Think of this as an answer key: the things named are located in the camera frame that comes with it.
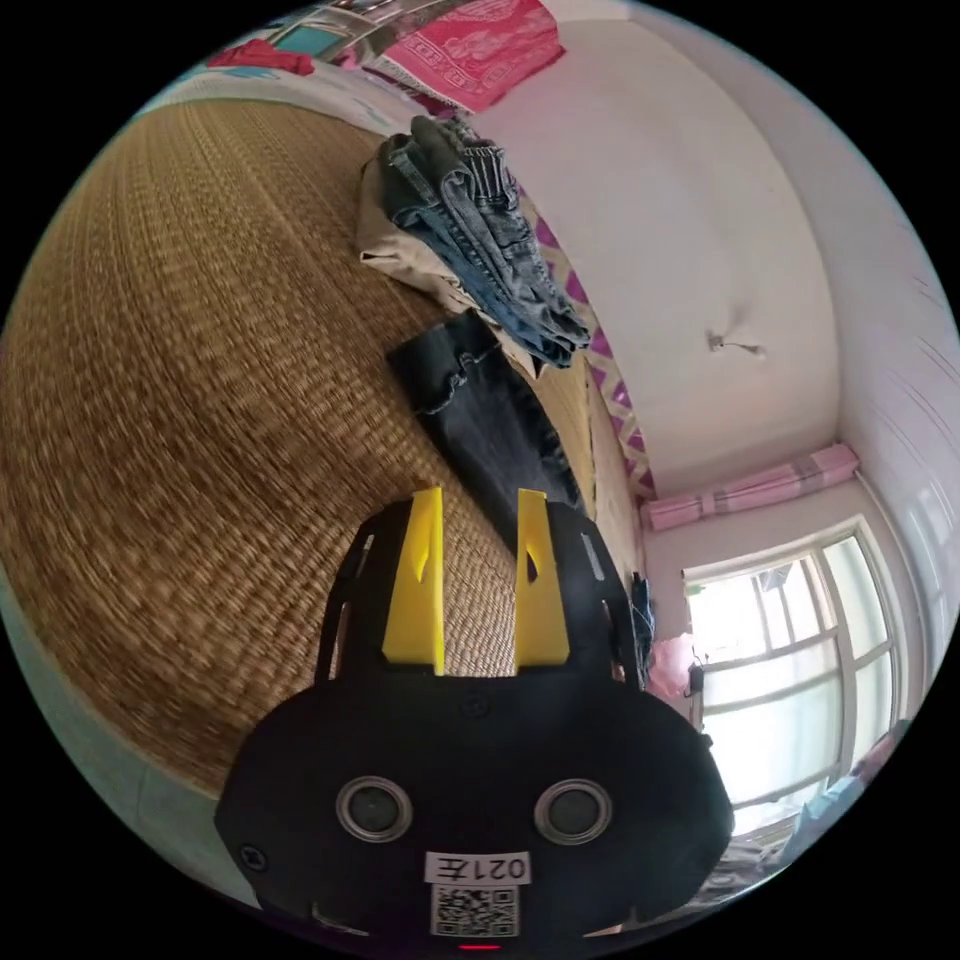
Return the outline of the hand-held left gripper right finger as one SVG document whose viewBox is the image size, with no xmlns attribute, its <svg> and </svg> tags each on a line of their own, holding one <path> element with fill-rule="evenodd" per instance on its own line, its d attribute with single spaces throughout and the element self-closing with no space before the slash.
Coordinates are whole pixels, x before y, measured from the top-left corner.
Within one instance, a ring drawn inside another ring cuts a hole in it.
<svg viewBox="0 0 960 960">
<path fill-rule="evenodd" d="M 515 668 L 562 666 L 568 634 L 546 494 L 520 489 L 517 510 Z"/>
</svg>

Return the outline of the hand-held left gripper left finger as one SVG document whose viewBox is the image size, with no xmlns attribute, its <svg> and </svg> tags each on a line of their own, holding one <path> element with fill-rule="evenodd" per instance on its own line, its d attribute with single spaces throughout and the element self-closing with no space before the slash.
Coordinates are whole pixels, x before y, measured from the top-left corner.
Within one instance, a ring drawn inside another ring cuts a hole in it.
<svg viewBox="0 0 960 960">
<path fill-rule="evenodd" d="M 381 651 L 394 666 L 445 673 L 443 494 L 410 500 Z"/>
</svg>

